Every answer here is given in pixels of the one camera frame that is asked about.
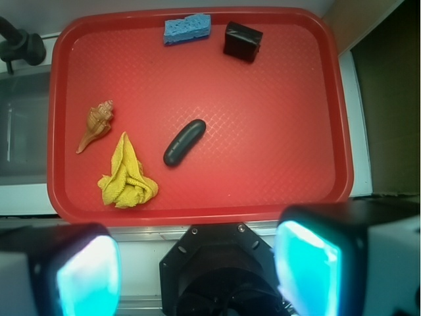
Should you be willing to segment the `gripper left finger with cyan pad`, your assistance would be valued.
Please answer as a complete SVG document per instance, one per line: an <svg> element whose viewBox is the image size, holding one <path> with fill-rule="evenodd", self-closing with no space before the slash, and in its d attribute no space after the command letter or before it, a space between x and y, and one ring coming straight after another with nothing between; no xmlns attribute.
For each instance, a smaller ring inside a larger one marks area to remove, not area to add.
<svg viewBox="0 0 421 316"><path fill-rule="evenodd" d="M116 240L101 224L1 229L2 315L115 315Z"/></svg>

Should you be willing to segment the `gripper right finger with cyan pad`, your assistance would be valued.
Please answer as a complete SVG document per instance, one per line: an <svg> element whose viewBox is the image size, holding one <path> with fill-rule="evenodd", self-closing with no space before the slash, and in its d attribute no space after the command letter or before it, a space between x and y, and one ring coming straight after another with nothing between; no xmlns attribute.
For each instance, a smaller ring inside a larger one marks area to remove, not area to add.
<svg viewBox="0 0 421 316"><path fill-rule="evenodd" d="M419 315L420 204L292 205L278 221L274 264L298 315Z"/></svg>

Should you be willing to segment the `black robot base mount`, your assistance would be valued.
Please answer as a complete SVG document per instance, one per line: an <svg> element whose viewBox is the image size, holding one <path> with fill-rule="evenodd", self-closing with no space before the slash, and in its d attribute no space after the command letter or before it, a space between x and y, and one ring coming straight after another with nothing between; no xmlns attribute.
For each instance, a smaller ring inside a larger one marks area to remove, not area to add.
<svg viewBox="0 0 421 316"><path fill-rule="evenodd" d="M165 315L290 315L272 247L243 223L193 225L159 273Z"/></svg>

